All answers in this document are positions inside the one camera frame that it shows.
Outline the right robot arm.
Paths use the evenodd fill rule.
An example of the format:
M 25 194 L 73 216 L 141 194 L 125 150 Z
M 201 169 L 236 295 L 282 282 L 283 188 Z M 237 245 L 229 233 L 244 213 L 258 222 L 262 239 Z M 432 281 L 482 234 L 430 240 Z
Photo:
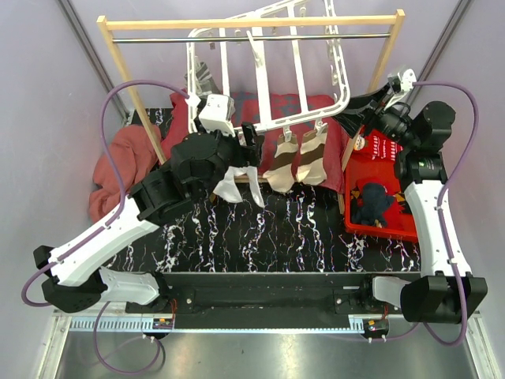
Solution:
M 398 104 L 392 90 L 381 88 L 351 98 L 334 116 L 347 133 L 378 131 L 402 147 L 395 177 L 412 212 L 421 253 L 419 279 L 374 276 L 358 293 L 358 303 L 368 313 L 389 303 L 410 322 L 463 324 L 484 300 L 488 286 L 466 262 L 451 218 L 441 150 L 456 113 L 447 103 L 432 101 L 410 117 Z

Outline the white plastic clip hanger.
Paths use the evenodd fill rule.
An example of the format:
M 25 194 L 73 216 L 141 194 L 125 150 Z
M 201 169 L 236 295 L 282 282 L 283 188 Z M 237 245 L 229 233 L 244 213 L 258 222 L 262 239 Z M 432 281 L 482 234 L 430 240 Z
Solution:
M 305 6 L 302 9 L 296 9 L 294 14 L 295 16 L 304 16 L 305 11 L 306 11 L 306 3 L 304 2 Z M 335 12 L 335 7 L 334 3 L 332 1 L 326 1 L 324 2 L 324 14 L 326 13 L 325 7 L 326 5 L 331 5 L 334 12 Z M 300 35 L 320 35 L 324 33 L 324 28 L 322 27 L 302 27 L 297 30 L 298 34 Z M 288 35 L 289 31 L 286 28 L 264 28 L 263 34 L 266 36 L 286 36 Z M 206 37 L 218 37 L 219 32 L 214 30 L 212 32 L 206 33 Z M 311 108 L 309 106 L 309 98 L 308 94 L 311 90 L 311 84 L 309 83 L 308 75 L 309 72 L 306 68 L 304 68 L 303 63 L 304 59 L 302 57 L 303 55 L 303 49 L 300 47 L 299 41 L 299 51 L 301 54 L 301 65 L 303 68 L 303 74 L 304 74 L 304 79 L 305 79 L 305 88 L 306 88 L 306 95 L 307 95 L 307 103 L 308 103 L 308 108 L 311 111 L 314 111 L 318 108 L 324 108 L 324 107 L 330 107 L 334 104 L 335 102 L 335 95 L 339 93 L 339 88 L 335 87 L 332 84 L 331 80 L 331 62 L 329 59 L 329 54 L 327 50 L 327 41 L 324 41 L 326 45 L 326 51 L 327 51 L 327 58 L 328 58 L 328 65 L 324 67 L 324 72 L 328 74 L 329 76 L 329 85 L 333 89 L 333 96 L 330 104 L 327 106 L 318 106 L 315 108 Z M 232 88 L 236 85 L 236 80 L 239 76 L 239 74 L 244 74 L 247 78 L 248 81 L 255 81 L 256 82 L 256 70 L 255 70 L 255 62 L 254 62 L 254 57 L 253 53 L 250 47 L 249 42 L 239 42 L 239 43 L 228 43 L 226 45 L 227 49 L 227 57 L 228 57 L 228 73 L 229 73 L 229 83 L 230 83 L 230 91 L 228 93 L 225 93 L 223 91 L 223 85 L 222 85 L 222 71 L 221 71 L 221 54 L 220 54 L 220 43 L 196 43 L 195 45 L 195 54 L 197 56 L 197 61 L 196 61 L 196 67 L 200 62 L 205 62 L 208 65 L 208 68 L 210 69 L 210 72 L 212 76 L 214 77 L 214 81 L 217 84 L 218 88 L 221 90 L 221 95 L 227 95 L 232 98 Z M 290 41 L 266 41 L 264 42 L 264 53 L 265 53 L 265 58 L 266 58 L 266 63 L 267 63 L 267 82 L 268 82 L 268 87 L 269 87 L 269 95 L 271 95 L 271 90 L 273 87 L 275 87 L 277 84 L 280 83 L 282 79 L 286 79 L 288 81 L 288 87 L 292 88 L 296 91 L 296 95 L 298 95 L 298 90 L 297 90 L 297 81 L 296 81 L 296 73 L 295 73 L 295 65 L 294 65 L 294 55 L 293 55 L 293 50 L 292 50 L 292 43 Z M 187 88 L 187 83 L 188 83 L 188 75 L 186 74 L 186 88 Z M 189 116 L 188 120 L 188 130 L 189 132 L 195 132 L 199 127 L 203 127 L 200 124 L 200 121 L 198 120 L 198 114 L 200 111 L 203 109 L 206 99 L 208 96 L 197 96 L 197 109 L 196 113 L 193 116 Z M 290 127 L 291 133 L 293 133 L 293 126 Z M 235 126 L 233 124 L 235 135 L 240 132 L 240 127 Z

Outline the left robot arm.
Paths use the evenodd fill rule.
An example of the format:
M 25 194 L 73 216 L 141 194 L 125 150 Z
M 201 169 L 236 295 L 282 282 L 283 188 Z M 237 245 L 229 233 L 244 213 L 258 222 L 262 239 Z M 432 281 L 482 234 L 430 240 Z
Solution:
M 191 133 L 176 144 L 170 159 L 138 182 L 129 195 L 81 236 L 64 246 L 40 246 L 34 252 L 45 300 L 66 313 L 98 302 L 130 302 L 163 312 L 170 305 L 170 288 L 160 274 L 116 272 L 104 263 L 137 239 L 193 210 L 234 169 L 249 175 L 252 192 L 260 197 L 257 169 L 264 137 L 254 126 L 242 126 L 244 140 L 219 131 Z

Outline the white ankle sock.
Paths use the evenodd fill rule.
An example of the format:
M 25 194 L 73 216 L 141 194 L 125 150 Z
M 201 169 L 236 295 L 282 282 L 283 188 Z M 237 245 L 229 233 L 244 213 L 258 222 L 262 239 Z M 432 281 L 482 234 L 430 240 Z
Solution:
M 243 175 L 241 168 L 229 167 L 224 175 L 224 178 L 220 180 L 216 187 L 213 189 L 213 194 L 222 198 L 228 203 L 241 203 L 243 199 L 235 182 L 235 178 L 241 175 Z

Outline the navy dark sock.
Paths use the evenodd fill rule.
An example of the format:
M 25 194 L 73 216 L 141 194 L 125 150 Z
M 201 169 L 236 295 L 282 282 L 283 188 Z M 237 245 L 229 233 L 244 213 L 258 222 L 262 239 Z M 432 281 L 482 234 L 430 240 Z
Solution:
M 395 197 L 388 194 L 379 183 L 369 182 L 363 185 L 361 205 L 351 216 L 351 222 L 371 227 L 386 227 L 385 212 L 395 203 Z

